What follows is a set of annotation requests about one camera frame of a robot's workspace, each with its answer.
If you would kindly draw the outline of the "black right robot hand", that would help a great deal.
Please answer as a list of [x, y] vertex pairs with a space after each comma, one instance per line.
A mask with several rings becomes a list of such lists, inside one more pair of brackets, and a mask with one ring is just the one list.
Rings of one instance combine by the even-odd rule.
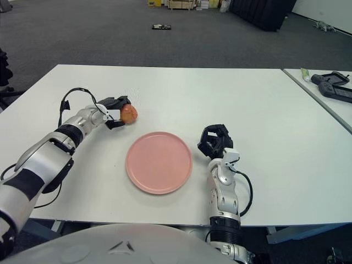
[[224, 124], [213, 124], [204, 128], [197, 148], [213, 160], [223, 158], [225, 148], [233, 148], [233, 141]]

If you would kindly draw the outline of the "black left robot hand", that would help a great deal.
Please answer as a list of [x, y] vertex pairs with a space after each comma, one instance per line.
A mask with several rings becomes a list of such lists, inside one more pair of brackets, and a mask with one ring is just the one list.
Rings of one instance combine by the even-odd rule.
[[[118, 98], [107, 97], [103, 100], [98, 101], [98, 105], [103, 105], [106, 110], [119, 110], [122, 114], [122, 110], [125, 106], [131, 106], [131, 102], [127, 96], [120, 96]], [[105, 122], [105, 125], [110, 129], [123, 127], [127, 124], [127, 121], [123, 121], [122, 117], [119, 120], [114, 119], [112, 116], [109, 117], [109, 120]]]

